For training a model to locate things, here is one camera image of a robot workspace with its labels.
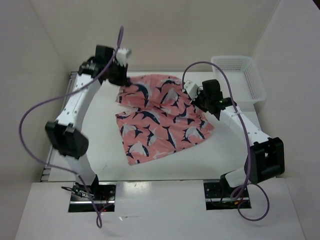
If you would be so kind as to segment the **pink shark print shorts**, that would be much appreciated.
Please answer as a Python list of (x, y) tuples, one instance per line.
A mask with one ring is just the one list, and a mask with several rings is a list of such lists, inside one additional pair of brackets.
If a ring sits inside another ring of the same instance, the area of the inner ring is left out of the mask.
[(116, 123), (129, 165), (166, 157), (209, 139), (214, 126), (192, 104), (176, 76), (148, 74), (129, 79), (116, 102), (129, 110)]

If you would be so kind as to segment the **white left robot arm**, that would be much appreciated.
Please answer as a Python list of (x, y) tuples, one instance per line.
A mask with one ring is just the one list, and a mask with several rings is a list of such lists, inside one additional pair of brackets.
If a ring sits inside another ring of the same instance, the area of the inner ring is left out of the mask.
[(126, 86), (129, 48), (97, 45), (95, 54), (78, 69), (72, 95), (55, 121), (45, 125), (46, 134), (55, 150), (63, 156), (75, 175), (77, 188), (89, 200), (100, 194), (98, 176), (92, 170), (87, 150), (88, 138), (82, 133), (87, 110), (104, 81), (116, 86)]

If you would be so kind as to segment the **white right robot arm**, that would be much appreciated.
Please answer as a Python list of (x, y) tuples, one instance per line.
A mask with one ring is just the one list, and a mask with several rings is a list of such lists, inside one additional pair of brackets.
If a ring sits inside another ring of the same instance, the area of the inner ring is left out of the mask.
[(206, 80), (199, 87), (187, 81), (184, 90), (192, 102), (202, 111), (214, 115), (245, 142), (247, 157), (243, 167), (221, 175), (219, 191), (230, 197), (237, 187), (258, 184), (285, 172), (284, 143), (272, 138), (252, 123), (231, 97), (224, 97), (216, 79)]

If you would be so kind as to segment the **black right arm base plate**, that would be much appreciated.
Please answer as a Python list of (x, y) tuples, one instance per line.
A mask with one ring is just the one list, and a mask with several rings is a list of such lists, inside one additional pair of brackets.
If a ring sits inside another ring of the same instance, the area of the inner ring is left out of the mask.
[(205, 207), (207, 211), (213, 210), (233, 210), (251, 209), (251, 202), (248, 190), (245, 189), (242, 196), (237, 200), (232, 200), (230, 196), (223, 193), (218, 180), (209, 180), (203, 182)]

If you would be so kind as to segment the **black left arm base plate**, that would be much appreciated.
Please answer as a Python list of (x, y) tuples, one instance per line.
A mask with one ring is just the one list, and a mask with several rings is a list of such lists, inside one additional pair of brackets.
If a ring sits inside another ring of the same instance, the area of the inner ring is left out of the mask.
[[(88, 194), (79, 189), (76, 184), (73, 187), (62, 186), (62, 189), (71, 192), (68, 212), (69, 213), (88, 213), (94, 212), (94, 207), (88, 198)], [(116, 182), (100, 182), (98, 194), (92, 195), (92, 199), (97, 209), (102, 212), (114, 212), (116, 200)]]

